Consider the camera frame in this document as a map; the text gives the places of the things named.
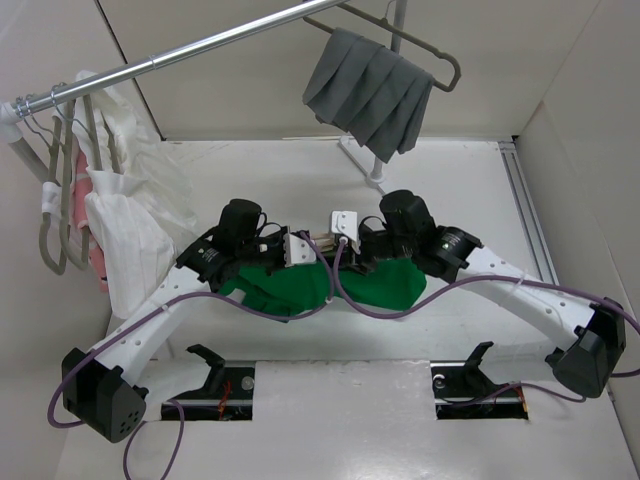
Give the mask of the green t-shirt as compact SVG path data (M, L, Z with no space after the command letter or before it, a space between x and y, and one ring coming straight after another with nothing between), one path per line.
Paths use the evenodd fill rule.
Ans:
M426 276L408 259L382 262L367 275L341 271L339 279L353 301L392 311L412 307L427 286ZM297 317L325 304L329 274L320 263L271 274L262 267L243 267L218 293L229 296L236 290L244 293L241 304L251 310L282 318Z

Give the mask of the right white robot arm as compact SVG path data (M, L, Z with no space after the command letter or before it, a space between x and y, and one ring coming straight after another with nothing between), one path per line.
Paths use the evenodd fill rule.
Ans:
M379 203L379 229L361 222L353 265L371 272L387 260L408 259L428 277L479 295L525 321L555 346L546 356L554 378L585 398L599 397L626 348L625 311L617 302L545 283L509 264L479 238L439 225L409 190Z

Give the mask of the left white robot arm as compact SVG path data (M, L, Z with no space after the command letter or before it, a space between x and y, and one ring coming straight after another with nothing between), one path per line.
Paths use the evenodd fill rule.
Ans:
M153 357L196 301L220 298L241 268L273 272L286 267L290 230L265 234L262 216L258 204L231 200L219 223L178 256L158 288L116 331L89 351L75 348L64 357L51 403L118 443L134 432L149 407L192 391L216 394L225 361L209 348L192 345L185 360L156 362Z

